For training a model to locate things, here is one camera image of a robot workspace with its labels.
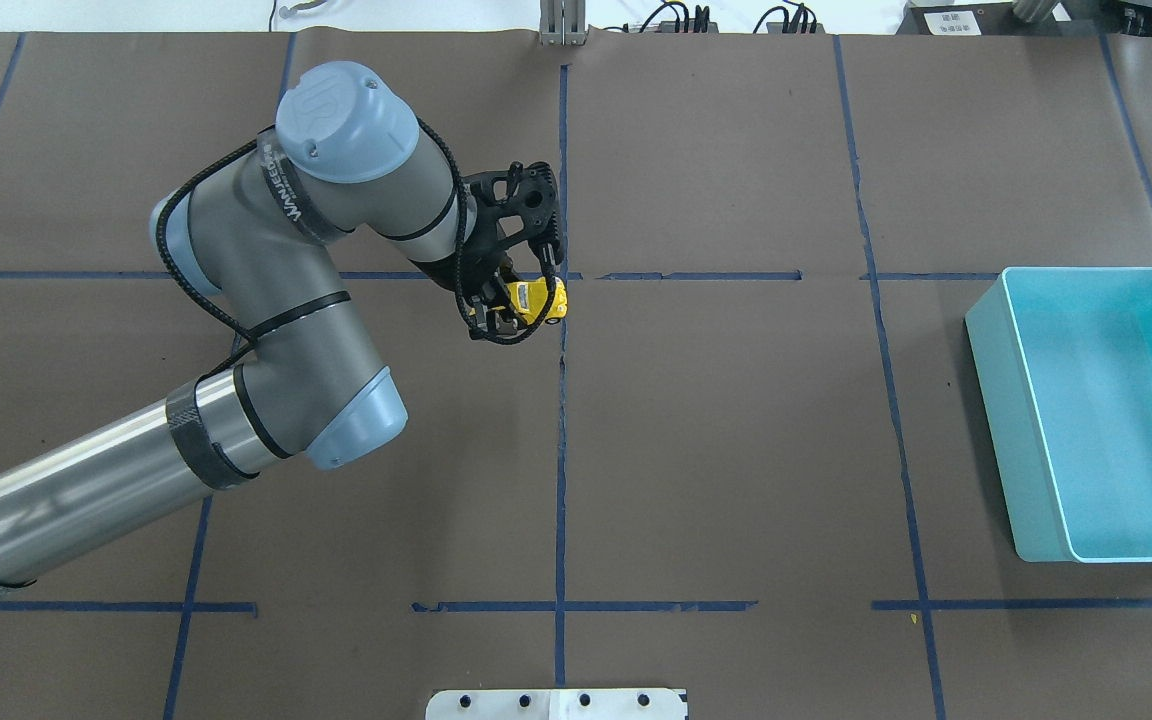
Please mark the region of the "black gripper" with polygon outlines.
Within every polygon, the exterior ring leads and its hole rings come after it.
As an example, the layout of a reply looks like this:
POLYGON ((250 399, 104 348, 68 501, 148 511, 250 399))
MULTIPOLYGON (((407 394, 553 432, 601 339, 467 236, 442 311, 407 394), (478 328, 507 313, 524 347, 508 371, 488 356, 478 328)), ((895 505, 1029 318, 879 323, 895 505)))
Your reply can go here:
POLYGON ((482 329, 485 336, 517 336, 522 324, 511 300, 503 295, 508 283, 517 281, 517 272, 503 238, 490 240, 488 234, 473 234, 463 243, 460 260, 449 252, 442 259, 414 265, 445 291, 458 293, 467 300, 482 296, 482 329))

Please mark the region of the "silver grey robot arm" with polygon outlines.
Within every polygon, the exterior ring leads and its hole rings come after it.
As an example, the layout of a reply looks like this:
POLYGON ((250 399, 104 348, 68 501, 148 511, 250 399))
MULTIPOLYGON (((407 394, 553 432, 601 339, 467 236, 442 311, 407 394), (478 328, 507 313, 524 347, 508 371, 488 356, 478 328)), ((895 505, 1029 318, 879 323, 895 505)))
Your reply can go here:
POLYGON ((543 167, 462 176, 450 150, 376 70, 306 70, 274 123, 151 215, 166 272, 242 344, 168 396, 0 473, 0 598, 280 460, 333 469, 387 444, 407 415, 329 247, 361 227, 453 293, 472 338, 515 319, 513 240, 550 232, 543 167))

